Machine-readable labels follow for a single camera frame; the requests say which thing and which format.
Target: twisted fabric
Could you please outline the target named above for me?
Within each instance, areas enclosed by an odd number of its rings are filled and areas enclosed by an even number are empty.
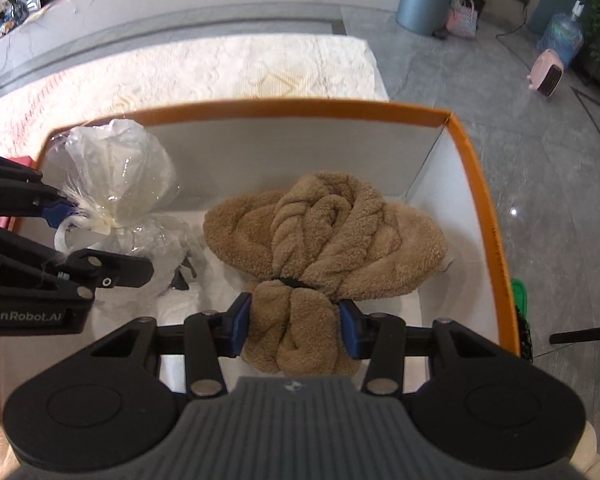
[[[408,294],[446,254],[430,217],[386,203],[345,173],[310,174],[287,192],[228,199],[207,213],[204,232],[222,261],[262,280],[242,357],[289,376],[355,374],[360,363],[344,349],[336,303]]]

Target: pink fan heater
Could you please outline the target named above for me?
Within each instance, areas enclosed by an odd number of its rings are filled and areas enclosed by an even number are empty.
[[[531,69],[531,74],[526,78],[529,79],[529,88],[549,97],[554,93],[563,73],[564,64],[560,61],[558,53],[549,49],[540,54]]]

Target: brown plush headband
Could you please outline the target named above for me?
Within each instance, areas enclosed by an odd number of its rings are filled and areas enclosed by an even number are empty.
[[[264,280],[253,291],[243,358],[290,376],[353,375],[359,363],[342,345],[334,303],[408,294],[446,254],[429,216],[385,202],[345,173],[310,174],[286,192],[228,199],[206,214],[204,232],[222,261]]]

